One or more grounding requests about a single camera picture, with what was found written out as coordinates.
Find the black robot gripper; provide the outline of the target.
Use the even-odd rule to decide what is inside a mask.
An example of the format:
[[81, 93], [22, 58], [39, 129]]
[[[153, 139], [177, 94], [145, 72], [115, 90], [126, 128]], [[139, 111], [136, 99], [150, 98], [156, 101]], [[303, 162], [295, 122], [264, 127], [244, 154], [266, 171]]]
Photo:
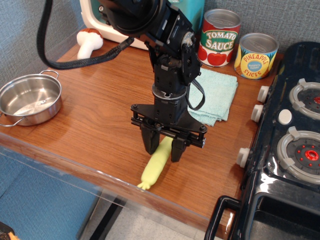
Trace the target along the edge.
[[139, 126], [146, 152], [152, 155], [159, 146], [160, 135], [173, 138], [171, 161], [177, 163], [190, 145], [205, 145], [207, 127], [188, 112], [190, 87], [166, 93], [152, 87], [154, 104], [133, 104], [131, 123]]

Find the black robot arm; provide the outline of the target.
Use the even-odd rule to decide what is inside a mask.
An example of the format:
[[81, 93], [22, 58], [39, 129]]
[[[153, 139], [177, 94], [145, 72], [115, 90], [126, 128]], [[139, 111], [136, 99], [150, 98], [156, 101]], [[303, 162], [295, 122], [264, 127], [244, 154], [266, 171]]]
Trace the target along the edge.
[[145, 150], [153, 154], [160, 135], [172, 138], [171, 160], [188, 146], [203, 147], [207, 128], [189, 114], [190, 87], [201, 93], [201, 74], [191, 22], [167, 0], [103, 0], [106, 23], [146, 45], [154, 72], [153, 104], [133, 104], [132, 123], [140, 127]]

